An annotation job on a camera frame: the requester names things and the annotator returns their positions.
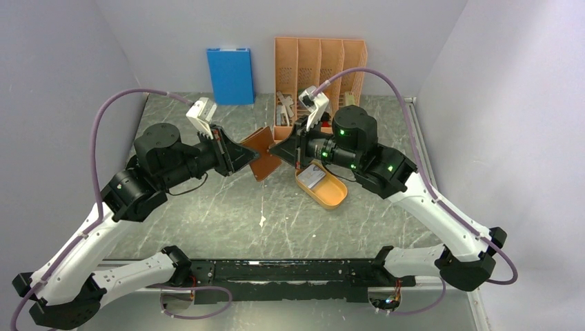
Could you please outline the brown leather card holder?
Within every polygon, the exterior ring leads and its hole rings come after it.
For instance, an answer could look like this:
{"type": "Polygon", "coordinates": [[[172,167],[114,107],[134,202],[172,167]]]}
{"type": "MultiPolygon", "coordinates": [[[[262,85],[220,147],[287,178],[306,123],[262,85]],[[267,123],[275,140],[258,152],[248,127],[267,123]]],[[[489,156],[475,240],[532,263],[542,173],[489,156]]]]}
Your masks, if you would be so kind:
{"type": "Polygon", "coordinates": [[[241,144],[259,153],[249,164],[256,181],[263,181],[281,165],[281,159],[269,152],[270,147],[275,145],[275,140],[268,126],[255,130],[241,144]]]}

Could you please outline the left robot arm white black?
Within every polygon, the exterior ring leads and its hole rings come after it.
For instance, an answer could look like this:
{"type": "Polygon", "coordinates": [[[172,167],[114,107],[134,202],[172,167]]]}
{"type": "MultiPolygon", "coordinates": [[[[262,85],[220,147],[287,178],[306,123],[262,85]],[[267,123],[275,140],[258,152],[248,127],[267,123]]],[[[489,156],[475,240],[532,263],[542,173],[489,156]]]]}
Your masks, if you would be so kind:
{"type": "Polygon", "coordinates": [[[154,124],[135,140],[135,155],[101,190],[100,198],[77,232],[36,272],[13,279],[20,297],[32,301],[29,313],[39,326],[72,330],[105,305],[138,289],[161,284],[187,285],[191,262],[170,245],[150,258],[120,268],[97,266],[121,238],[168,200],[170,189],[211,170],[230,176],[258,159],[259,153],[234,142],[220,126],[193,146],[179,129],[154,124]]]}

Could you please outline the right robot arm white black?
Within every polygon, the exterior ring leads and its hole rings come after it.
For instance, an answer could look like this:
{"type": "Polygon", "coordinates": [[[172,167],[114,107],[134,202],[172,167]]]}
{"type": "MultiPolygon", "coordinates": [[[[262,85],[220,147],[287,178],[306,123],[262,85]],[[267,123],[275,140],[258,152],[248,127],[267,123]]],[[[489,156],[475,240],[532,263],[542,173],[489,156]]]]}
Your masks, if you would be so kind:
{"type": "Polygon", "coordinates": [[[308,129],[308,117],[297,120],[290,135],[270,153],[298,170],[314,160],[350,170],[365,190],[405,209],[441,243],[427,248],[387,246],[375,258],[373,279],[390,285],[402,277],[440,277],[463,291],[489,282],[495,253],[507,234],[487,228],[463,214],[433,187],[414,161],[399,150],[378,142],[377,120],[359,106],[346,106],[333,117],[332,132],[308,129]]]}

